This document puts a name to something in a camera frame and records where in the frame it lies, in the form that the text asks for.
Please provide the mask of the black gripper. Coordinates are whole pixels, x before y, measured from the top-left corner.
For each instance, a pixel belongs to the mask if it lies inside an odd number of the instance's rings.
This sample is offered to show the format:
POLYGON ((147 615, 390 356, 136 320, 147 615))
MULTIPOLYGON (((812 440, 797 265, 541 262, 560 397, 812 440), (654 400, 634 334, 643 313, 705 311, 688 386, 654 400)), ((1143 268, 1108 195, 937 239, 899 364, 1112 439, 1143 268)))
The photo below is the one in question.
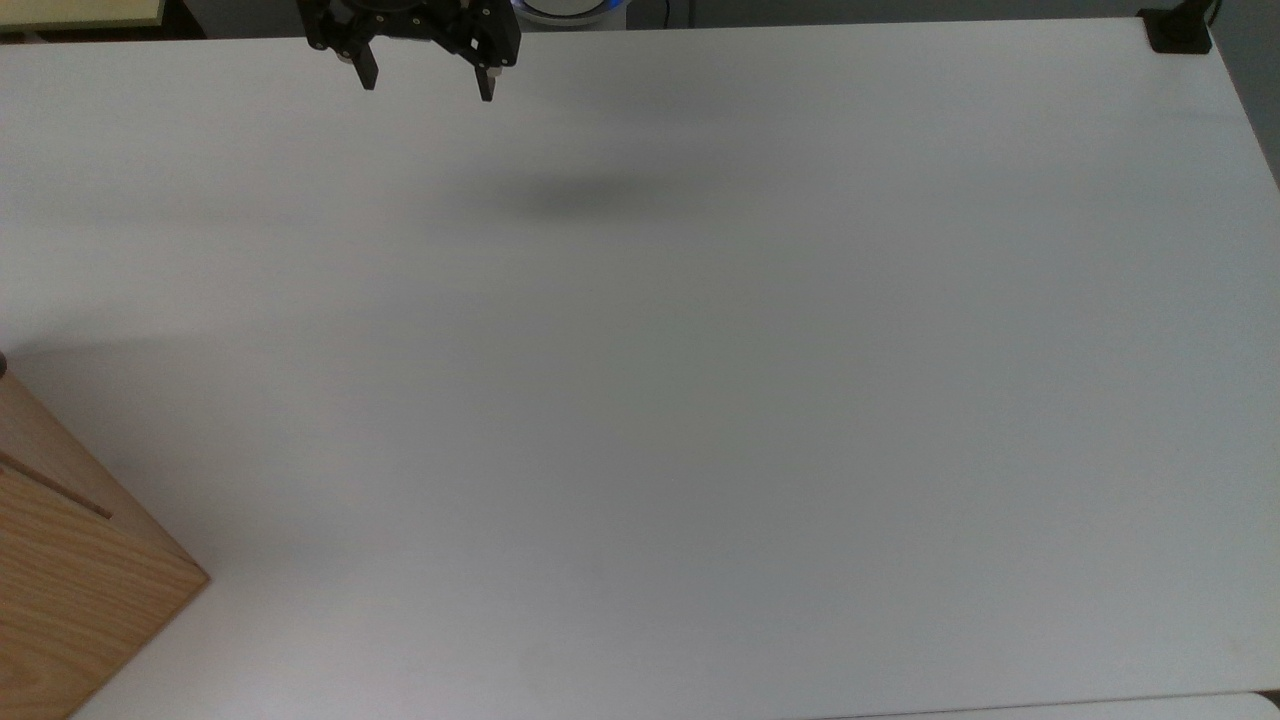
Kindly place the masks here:
POLYGON ((502 70, 518 59, 522 38, 508 1, 298 1, 297 10, 308 42, 348 61, 369 91, 379 74, 371 40, 415 38, 470 63, 480 99, 492 102, 502 70))

